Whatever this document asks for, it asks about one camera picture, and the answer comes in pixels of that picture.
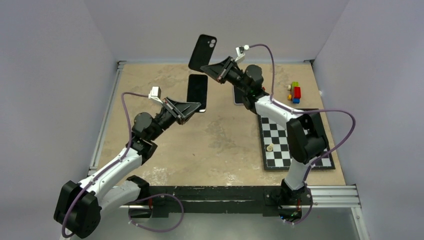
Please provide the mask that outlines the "colourful toy brick car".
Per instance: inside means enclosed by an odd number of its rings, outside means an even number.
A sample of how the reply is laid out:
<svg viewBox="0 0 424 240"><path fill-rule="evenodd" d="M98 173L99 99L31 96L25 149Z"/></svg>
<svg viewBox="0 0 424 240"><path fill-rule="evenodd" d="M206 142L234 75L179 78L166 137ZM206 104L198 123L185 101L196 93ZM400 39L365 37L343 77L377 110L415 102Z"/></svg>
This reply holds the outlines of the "colourful toy brick car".
<svg viewBox="0 0 424 240"><path fill-rule="evenodd" d="M293 104L299 104L302 97L299 83L297 81L293 81L290 85L287 86L287 90L289 91L287 99Z"/></svg>

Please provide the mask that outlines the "black smartphone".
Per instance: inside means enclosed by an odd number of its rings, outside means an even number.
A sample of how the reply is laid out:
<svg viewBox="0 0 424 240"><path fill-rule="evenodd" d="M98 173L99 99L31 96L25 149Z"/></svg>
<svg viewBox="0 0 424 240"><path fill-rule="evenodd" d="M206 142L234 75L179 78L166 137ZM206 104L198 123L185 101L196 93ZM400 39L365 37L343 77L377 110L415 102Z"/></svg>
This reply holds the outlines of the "black smartphone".
<svg viewBox="0 0 424 240"><path fill-rule="evenodd" d="M198 113L205 113L207 109L208 76L204 74L190 74L187 86L187 102L200 103Z"/></svg>

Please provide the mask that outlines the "phone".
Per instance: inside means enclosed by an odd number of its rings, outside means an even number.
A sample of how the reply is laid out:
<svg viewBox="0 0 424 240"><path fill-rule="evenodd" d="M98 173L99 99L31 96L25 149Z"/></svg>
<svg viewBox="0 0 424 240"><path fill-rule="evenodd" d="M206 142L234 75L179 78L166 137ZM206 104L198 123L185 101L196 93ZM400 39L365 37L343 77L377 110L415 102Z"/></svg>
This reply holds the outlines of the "phone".
<svg viewBox="0 0 424 240"><path fill-rule="evenodd" d="M239 88L233 86L232 88L233 92L233 102L235 105L243 105L243 95L244 92L240 90Z"/></svg>

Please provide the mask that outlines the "black phone case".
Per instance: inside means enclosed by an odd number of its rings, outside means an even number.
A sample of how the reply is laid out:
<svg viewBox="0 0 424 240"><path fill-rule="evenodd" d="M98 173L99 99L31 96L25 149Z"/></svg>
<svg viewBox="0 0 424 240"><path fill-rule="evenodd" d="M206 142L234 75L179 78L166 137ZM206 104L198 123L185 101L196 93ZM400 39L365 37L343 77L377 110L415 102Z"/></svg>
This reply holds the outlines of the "black phone case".
<svg viewBox="0 0 424 240"><path fill-rule="evenodd" d="M207 34L201 34L198 37L192 51L188 63L188 68L192 71L202 73L203 71L201 70L201 67L209 65L216 44L216 37Z"/></svg>

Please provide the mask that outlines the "black white chessboard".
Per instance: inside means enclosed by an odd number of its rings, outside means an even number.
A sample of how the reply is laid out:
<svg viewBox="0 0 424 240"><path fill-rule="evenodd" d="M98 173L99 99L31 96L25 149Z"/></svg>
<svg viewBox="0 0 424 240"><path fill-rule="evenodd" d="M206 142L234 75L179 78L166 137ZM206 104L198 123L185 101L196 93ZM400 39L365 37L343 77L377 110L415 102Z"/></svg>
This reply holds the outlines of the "black white chessboard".
<svg viewBox="0 0 424 240"><path fill-rule="evenodd" d="M273 120L257 115L260 149L263 169L265 171L287 171L292 163L289 152L287 131ZM266 151L266 147L273 143L273 151Z"/></svg>

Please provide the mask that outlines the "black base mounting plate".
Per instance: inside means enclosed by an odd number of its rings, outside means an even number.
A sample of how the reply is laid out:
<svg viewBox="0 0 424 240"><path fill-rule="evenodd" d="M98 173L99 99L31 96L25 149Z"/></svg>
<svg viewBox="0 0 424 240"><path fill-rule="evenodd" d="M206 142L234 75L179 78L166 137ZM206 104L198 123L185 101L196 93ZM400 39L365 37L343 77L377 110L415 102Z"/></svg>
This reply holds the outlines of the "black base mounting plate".
<svg viewBox="0 0 424 240"><path fill-rule="evenodd" d="M281 186L151 186L134 204L145 206L154 218L170 213L257 214L297 220L313 204L307 188L290 193Z"/></svg>

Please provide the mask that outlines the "white chess piece left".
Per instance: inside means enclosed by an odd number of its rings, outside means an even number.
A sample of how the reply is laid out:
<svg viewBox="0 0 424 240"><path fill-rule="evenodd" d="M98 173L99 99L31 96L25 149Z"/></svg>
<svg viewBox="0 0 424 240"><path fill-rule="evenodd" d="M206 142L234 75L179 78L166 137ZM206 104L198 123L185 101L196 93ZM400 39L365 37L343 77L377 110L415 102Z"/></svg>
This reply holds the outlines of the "white chess piece left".
<svg viewBox="0 0 424 240"><path fill-rule="evenodd" d="M267 152L272 152L274 150L274 144L270 143L267 147L266 147L266 151Z"/></svg>

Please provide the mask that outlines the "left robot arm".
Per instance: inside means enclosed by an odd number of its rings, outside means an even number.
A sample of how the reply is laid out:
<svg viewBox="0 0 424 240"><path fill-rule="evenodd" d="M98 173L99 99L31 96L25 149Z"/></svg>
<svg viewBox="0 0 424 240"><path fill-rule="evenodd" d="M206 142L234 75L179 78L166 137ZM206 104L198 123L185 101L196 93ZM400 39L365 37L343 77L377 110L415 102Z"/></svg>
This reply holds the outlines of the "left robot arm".
<svg viewBox="0 0 424 240"><path fill-rule="evenodd" d="M172 124L185 124L201 107L200 102L179 102L168 97L159 100L155 116L138 113L129 125L129 140L109 163L78 183L68 181L60 191L53 218L62 225L63 238L88 237L108 212L127 203L152 206L149 183L130 176L116 184L149 160L157 149L155 140Z"/></svg>

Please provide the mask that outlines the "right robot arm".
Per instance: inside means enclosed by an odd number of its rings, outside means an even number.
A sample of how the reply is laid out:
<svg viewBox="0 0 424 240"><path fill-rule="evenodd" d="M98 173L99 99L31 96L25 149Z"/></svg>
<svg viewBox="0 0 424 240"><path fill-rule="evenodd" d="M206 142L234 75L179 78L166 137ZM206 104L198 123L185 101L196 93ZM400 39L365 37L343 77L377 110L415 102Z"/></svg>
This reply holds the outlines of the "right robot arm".
<svg viewBox="0 0 424 240"><path fill-rule="evenodd" d="M329 147L320 114L302 111L279 101L272 101L263 87L262 69L254 64L242 70L232 57L200 67L201 71L220 84L226 82L243 92L243 105L252 113L274 121L286 130L291 164L282 180L279 197L292 204L306 191L306 178L313 160L321 157Z"/></svg>

